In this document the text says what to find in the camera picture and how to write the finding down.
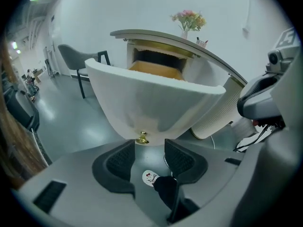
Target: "gray chair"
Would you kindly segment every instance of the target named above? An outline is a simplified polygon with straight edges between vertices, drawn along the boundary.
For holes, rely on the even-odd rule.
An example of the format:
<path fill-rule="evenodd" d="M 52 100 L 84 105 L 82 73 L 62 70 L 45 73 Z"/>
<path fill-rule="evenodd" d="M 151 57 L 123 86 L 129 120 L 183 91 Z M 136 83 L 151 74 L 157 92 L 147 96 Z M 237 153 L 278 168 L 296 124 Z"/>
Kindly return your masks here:
<path fill-rule="evenodd" d="M 75 50 L 74 48 L 70 47 L 67 44 L 58 45 L 58 49 L 67 65 L 67 67 L 70 70 L 77 71 L 78 82 L 79 82 L 80 90 L 82 93 L 82 97 L 85 98 L 82 83 L 81 83 L 81 77 L 80 77 L 80 76 L 86 76 L 86 77 L 88 76 L 87 70 L 85 68 L 85 61 L 89 58 L 95 58 L 98 60 L 98 62 L 101 63 L 101 56 L 104 55 L 107 65 L 110 66 L 107 51 L 86 54 L 86 53 L 82 53 L 82 52 Z"/>

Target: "pink flowers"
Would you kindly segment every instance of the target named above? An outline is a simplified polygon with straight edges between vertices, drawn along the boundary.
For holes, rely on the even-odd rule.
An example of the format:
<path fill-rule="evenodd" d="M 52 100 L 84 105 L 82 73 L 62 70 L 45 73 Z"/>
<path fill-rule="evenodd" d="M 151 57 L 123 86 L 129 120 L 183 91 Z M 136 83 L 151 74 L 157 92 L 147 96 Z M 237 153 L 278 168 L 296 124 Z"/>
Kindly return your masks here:
<path fill-rule="evenodd" d="M 193 12 L 192 10 L 183 10 L 171 16 L 172 21 L 179 20 L 184 31 L 200 31 L 201 27 L 206 24 L 205 18 L 200 13 Z"/>

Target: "flower vase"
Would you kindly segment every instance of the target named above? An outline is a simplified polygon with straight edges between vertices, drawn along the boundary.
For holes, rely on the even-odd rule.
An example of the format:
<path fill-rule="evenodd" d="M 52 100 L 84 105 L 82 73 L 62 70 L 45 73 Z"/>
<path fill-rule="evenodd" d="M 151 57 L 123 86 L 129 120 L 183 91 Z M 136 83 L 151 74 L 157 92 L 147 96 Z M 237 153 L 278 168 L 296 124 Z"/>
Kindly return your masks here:
<path fill-rule="evenodd" d="M 182 34 L 181 34 L 181 38 L 183 39 L 186 39 L 187 40 L 187 34 L 188 34 L 188 31 L 182 31 Z"/>

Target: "black cable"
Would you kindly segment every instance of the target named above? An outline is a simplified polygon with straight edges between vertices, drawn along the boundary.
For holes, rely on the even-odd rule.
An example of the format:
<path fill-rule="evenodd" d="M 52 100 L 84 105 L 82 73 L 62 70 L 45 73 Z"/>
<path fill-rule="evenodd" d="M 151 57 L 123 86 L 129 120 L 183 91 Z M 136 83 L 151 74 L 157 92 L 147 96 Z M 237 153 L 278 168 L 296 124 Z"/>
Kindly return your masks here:
<path fill-rule="evenodd" d="M 249 143 L 249 144 L 247 144 L 247 145 L 245 145 L 245 146 L 240 146 L 240 147 L 234 149 L 233 151 L 237 151 L 237 150 L 242 149 L 242 148 L 244 148 L 244 147 L 250 146 L 250 145 L 252 145 L 253 143 L 256 143 L 257 140 L 260 139 L 260 137 L 265 133 L 265 131 L 267 131 L 268 128 L 269 128 L 269 125 L 265 126 L 265 128 L 262 130 L 262 132 L 259 134 L 259 136 L 258 136 L 253 142 L 251 142 L 251 143 Z"/>

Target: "ceiling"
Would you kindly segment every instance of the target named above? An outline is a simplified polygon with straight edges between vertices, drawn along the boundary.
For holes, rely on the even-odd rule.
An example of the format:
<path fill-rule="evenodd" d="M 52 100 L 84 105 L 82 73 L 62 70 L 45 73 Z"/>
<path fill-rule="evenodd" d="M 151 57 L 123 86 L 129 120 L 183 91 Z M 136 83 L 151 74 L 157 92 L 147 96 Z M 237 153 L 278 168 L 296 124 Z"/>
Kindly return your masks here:
<path fill-rule="evenodd" d="M 22 0 L 16 8 L 6 27 L 9 54 L 12 59 L 18 57 L 11 43 L 17 42 L 21 51 L 35 47 L 40 27 L 46 18 L 48 10 L 57 0 Z"/>

